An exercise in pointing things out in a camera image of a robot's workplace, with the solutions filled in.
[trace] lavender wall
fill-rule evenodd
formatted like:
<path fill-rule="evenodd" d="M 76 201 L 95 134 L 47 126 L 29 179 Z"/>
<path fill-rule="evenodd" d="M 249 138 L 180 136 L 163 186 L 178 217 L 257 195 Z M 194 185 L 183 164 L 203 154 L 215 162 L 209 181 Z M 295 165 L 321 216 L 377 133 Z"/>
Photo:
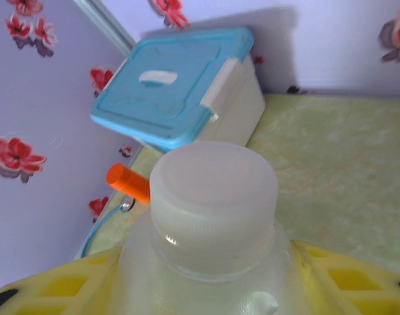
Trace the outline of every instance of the lavender wall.
<path fill-rule="evenodd" d="M 163 29 L 165 16 L 174 30 L 248 26 L 266 92 L 299 85 L 318 93 L 400 96 L 400 62 L 381 62 L 400 42 L 385 48 L 378 40 L 386 22 L 400 25 L 400 0 L 101 1 L 137 41 Z"/>
<path fill-rule="evenodd" d="M 16 46 L 4 22 L 15 6 L 0 0 L 0 286 L 72 260 L 92 226 L 89 201 L 111 193 L 109 166 L 131 159 L 120 147 L 138 149 L 89 117 L 90 69 L 114 70 L 124 56 L 72 1 L 44 5 L 20 18 L 54 24 L 58 44 L 46 58 L 35 45 Z M 3 145 L 15 138 L 32 146 L 31 155 L 21 142 Z M 22 173 L 7 178 L 15 172 Z"/>

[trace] table surface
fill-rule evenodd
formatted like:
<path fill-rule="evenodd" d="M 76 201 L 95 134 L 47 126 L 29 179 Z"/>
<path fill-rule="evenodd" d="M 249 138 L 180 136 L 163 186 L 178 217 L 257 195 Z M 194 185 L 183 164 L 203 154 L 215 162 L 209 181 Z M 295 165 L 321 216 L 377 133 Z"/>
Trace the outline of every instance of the table surface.
<path fill-rule="evenodd" d="M 247 147 L 279 179 L 276 217 L 304 240 L 400 273 L 400 100 L 309 95 L 266 97 Z M 159 152 L 143 148 L 132 169 L 145 177 Z M 115 193 L 102 217 L 119 205 Z M 123 245 L 147 205 L 114 215 L 89 253 Z"/>

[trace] yellow plastic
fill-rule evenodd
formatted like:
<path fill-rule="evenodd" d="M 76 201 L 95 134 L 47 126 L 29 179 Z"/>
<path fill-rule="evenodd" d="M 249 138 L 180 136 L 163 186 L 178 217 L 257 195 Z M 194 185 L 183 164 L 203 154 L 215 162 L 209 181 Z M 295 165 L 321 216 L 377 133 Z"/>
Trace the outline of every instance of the yellow plastic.
<path fill-rule="evenodd" d="M 291 244 L 315 315 L 400 315 L 400 274 L 308 243 Z M 120 252 L 113 248 L 7 285 L 0 292 L 19 292 L 0 315 L 106 315 Z"/>
<path fill-rule="evenodd" d="M 116 247 L 1 288 L 19 292 L 0 315 L 105 314 L 120 252 Z"/>
<path fill-rule="evenodd" d="M 292 241 L 315 315 L 400 315 L 400 274 Z"/>

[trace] translucent plastic bottle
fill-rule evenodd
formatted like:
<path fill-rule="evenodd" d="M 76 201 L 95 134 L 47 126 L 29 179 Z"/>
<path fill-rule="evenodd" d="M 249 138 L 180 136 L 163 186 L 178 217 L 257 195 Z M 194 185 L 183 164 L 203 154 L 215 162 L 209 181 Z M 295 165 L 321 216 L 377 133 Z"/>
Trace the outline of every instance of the translucent plastic bottle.
<path fill-rule="evenodd" d="M 151 211 L 120 257 L 110 314 L 307 314 L 264 158 L 234 144 L 188 144 L 158 161 L 150 191 Z"/>

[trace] orange cap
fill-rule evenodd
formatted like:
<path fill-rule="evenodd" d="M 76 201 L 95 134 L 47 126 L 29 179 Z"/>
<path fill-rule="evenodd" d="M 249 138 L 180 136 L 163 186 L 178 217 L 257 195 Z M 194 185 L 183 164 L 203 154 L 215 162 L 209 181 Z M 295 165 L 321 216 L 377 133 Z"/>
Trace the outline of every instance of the orange cap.
<path fill-rule="evenodd" d="M 150 202 L 149 180 L 123 164 L 117 163 L 108 170 L 106 182 L 114 189 L 140 202 Z"/>

